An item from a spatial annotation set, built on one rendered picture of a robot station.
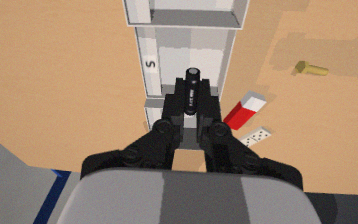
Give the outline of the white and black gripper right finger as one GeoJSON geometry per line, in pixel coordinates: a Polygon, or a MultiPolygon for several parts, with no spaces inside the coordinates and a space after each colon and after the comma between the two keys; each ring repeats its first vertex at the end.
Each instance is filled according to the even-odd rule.
{"type": "Polygon", "coordinates": [[[288,181],[304,192],[302,174],[297,168],[260,158],[232,135],[230,126],[222,122],[218,96],[211,96],[209,79],[199,82],[196,141],[204,151],[206,172],[270,176],[288,181]]]}

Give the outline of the black battery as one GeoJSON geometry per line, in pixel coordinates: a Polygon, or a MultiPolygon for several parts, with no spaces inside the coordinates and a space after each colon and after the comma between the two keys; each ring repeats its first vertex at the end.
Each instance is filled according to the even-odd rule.
{"type": "Polygon", "coordinates": [[[185,75],[185,110],[186,117],[192,118],[196,115],[198,90],[200,82],[200,70],[189,68],[185,75]]]}

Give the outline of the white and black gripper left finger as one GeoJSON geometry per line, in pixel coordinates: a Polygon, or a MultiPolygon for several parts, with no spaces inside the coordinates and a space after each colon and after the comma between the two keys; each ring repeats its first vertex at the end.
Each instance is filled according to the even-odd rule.
{"type": "Polygon", "coordinates": [[[176,78],[174,94],[165,95],[162,117],[153,124],[150,132],[123,150],[86,157],[80,180],[90,172],[114,167],[172,170],[175,150],[183,142],[185,84],[183,78],[176,78]]]}

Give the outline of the red and white eraser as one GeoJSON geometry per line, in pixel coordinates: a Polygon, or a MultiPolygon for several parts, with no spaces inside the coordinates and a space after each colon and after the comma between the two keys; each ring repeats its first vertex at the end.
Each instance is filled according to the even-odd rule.
{"type": "Polygon", "coordinates": [[[231,129],[238,130],[244,125],[266,102],[264,95],[249,90],[231,112],[223,119],[231,129]]]}

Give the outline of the white domino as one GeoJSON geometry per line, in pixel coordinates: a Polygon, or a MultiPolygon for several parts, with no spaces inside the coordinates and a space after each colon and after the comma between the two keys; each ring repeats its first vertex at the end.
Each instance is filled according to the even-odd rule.
{"type": "Polygon", "coordinates": [[[267,138],[271,135],[271,132],[266,128],[259,126],[256,129],[252,130],[251,132],[245,134],[244,136],[238,138],[243,144],[247,147],[267,138]]]}

